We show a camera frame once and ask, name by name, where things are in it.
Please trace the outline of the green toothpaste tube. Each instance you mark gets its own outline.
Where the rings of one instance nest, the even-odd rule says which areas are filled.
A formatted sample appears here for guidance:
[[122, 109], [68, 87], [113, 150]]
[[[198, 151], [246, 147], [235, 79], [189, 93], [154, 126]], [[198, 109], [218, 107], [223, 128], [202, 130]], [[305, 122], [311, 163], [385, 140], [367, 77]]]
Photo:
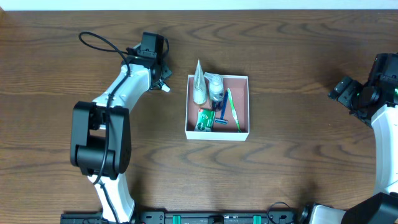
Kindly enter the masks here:
[[163, 90], [163, 91], [165, 91], [165, 92], [169, 92], [170, 91], [170, 87], [169, 86], [167, 86], [167, 85], [162, 85], [162, 88], [161, 88], [161, 90]]

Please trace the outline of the white Pantene tube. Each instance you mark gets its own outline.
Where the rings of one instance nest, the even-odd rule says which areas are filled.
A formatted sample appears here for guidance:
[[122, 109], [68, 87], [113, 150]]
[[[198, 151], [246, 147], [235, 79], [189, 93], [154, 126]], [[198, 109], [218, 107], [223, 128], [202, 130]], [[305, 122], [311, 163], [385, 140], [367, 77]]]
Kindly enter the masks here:
[[203, 105], [207, 101], [207, 87], [205, 76], [198, 60], [193, 81], [193, 101], [197, 105]]

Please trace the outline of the clear sanitizer pump bottle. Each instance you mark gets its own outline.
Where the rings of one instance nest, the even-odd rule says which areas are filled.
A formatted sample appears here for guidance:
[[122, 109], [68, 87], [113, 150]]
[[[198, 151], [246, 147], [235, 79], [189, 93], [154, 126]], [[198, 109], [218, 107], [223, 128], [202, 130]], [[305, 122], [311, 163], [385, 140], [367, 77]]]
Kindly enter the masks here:
[[223, 77], [215, 73], [205, 73], [205, 78], [208, 80], [208, 92], [211, 109], [220, 111], [223, 106], [224, 99], [224, 85]]

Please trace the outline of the green Dettol soap box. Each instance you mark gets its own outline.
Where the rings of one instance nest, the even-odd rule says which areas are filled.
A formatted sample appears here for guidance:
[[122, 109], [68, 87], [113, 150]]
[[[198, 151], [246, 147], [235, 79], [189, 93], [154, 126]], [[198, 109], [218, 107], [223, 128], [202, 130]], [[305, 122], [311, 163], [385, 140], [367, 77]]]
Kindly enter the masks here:
[[194, 131], [212, 132], [216, 112], [213, 110], [200, 108], [198, 110], [197, 123]]

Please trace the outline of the blue disposable razor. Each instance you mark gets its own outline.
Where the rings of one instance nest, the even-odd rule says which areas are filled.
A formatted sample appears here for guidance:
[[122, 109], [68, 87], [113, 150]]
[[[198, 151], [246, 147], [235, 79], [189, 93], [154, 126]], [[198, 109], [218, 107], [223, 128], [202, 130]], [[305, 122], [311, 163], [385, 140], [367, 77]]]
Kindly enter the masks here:
[[215, 118], [215, 123], [227, 125], [228, 121], [224, 119], [227, 102], [228, 102], [228, 92], [224, 94], [223, 105], [221, 108], [221, 115], [219, 118]]

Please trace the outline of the green white toothbrush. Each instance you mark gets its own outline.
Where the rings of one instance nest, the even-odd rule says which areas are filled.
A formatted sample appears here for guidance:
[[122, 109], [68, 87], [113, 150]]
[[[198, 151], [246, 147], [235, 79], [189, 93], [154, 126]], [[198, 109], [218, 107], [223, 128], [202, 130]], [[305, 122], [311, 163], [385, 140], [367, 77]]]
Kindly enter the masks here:
[[236, 123], [236, 126], [237, 126], [237, 132], [241, 133], [242, 131], [241, 131], [241, 128], [240, 128], [237, 112], [236, 112], [236, 109], [235, 109], [235, 106], [234, 106], [232, 92], [231, 92], [231, 90], [229, 88], [227, 89], [227, 92], [228, 92], [228, 100], [229, 100], [229, 103], [231, 105], [231, 114], [232, 114], [232, 116], [233, 116], [233, 118], [235, 120], [235, 123]]

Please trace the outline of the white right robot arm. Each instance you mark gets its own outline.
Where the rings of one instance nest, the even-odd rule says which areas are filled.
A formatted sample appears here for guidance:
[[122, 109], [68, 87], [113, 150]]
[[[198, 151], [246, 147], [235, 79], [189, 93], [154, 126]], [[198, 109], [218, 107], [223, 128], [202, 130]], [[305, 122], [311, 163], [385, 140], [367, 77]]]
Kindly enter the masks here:
[[299, 222], [397, 223], [397, 54], [377, 54], [365, 83], [345, 76], [328, 96], [373, 131], [373, 193], [345, 210], [319, 203], [307, 205]]

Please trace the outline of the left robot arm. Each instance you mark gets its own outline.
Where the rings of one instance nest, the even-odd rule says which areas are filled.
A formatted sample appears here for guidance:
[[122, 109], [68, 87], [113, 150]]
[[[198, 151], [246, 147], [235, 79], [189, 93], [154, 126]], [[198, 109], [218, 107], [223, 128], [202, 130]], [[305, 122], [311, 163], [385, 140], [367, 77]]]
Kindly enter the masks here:
[[125, 172], [131, 157], [129, 114], [147, 91], [169, 91], [171, 72], [162, 47], [139, 44], [127, 56], [115, 81], [91, 102], [73, 108], [70, 161], [94, 185], [101, 201], [101, 219], [129, 223], [134, 213]]

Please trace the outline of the white box with maroon interior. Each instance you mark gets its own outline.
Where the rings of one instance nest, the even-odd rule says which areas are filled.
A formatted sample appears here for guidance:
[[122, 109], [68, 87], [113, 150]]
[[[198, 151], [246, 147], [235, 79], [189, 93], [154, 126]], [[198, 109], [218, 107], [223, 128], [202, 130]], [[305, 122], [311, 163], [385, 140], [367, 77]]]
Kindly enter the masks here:
[[231, 90], [237, 120], [232, 116], [231, 105], [228, 103], [223, 119], [227, 124], [215, 123], [210, 132], [195, 131], [200, 108], [210, 109], [210, 103], [199, 106], [193, 102], [193, 75], [187, 79], [187, 100], [185, 134], [189, 140], [245, 141], [250, 133], [249, 85], [247, 76], [224, 75], [224, 89]]

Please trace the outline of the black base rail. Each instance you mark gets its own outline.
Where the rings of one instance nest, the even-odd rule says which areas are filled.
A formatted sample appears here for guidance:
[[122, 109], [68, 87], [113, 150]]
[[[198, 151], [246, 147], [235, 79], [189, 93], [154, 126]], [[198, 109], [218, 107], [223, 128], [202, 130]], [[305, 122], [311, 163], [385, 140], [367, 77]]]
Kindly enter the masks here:
[[270, 208], [266, 212], [167, 212], [135, 209], [126, 215], [115, 212], [66, 212], [60, 223], [132, 223], [132, 224], [268, 224], [308, 223], [312, 209]]

